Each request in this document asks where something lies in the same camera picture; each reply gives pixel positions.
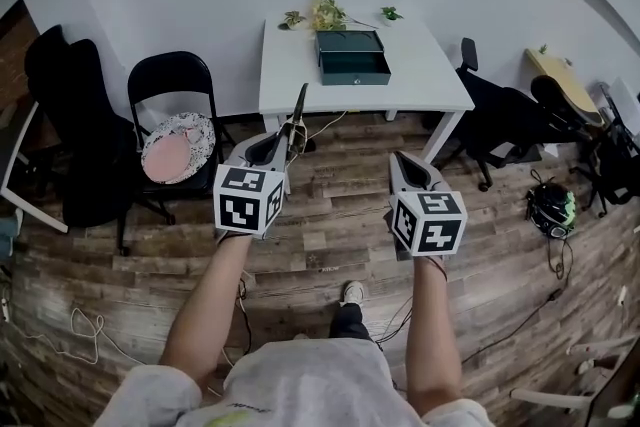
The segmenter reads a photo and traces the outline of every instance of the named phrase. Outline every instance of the green metal cash box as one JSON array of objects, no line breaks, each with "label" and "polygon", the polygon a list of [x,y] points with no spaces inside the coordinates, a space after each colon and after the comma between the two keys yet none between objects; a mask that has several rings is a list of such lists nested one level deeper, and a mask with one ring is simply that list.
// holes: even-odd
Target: green metal cash box
[{"label": "green metal cash box", "polygon": [[391,78],[376,31],[317,31],[323,86],[382,85]]}]

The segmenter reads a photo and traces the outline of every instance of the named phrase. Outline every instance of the pink cushion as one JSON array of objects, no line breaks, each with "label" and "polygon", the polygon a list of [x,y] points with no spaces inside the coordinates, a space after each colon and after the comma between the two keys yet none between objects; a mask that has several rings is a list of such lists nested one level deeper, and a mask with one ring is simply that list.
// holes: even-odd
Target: pink cushion
[{"label": "pink cushion", "polygon": [[178,178],[189,165],[191,151],[189,141],[183,135],[167,135],[149,148],[143,169],[154,182],[166,182]]}]

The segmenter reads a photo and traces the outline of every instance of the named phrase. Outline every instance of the yellow board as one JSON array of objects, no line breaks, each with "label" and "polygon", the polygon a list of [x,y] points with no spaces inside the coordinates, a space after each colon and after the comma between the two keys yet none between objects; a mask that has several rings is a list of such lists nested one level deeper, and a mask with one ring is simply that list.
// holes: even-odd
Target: yellow board
[{"label": "yellow board", "polygon": [[564,60],[541,54],[532,48],[527,48],[525,53],[541,73],[556,79],[564,94],[576,107],[585,112],[598,112],[589,93],[576,78],[573,68]]}]

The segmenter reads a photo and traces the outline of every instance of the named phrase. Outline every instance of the black pants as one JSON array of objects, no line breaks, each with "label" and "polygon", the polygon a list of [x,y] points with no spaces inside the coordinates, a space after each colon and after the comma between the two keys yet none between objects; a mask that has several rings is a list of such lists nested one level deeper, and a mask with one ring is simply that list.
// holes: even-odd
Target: black pants
[{"label": "black pants", "polygon": [[329,338],[358,338],[373,341],[362,323],[360,306],[347,303],[336,312],[331,320]]}]

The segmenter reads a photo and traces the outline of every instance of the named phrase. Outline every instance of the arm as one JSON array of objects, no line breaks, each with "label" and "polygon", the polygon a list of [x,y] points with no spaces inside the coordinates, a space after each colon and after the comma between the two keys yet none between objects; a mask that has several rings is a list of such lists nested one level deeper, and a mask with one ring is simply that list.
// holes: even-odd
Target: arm
[{"label": "arm", "polygon": [[233,316],[250,236],[220,243],[207,269],[173,321],[160,364],[190,376],[201,389],[216,369]]},{"label": "arm", "polygon": [[407,340],[407,399],[422,417],[462,397],[447,282],[435,264],[414,258],[413,314]]}]

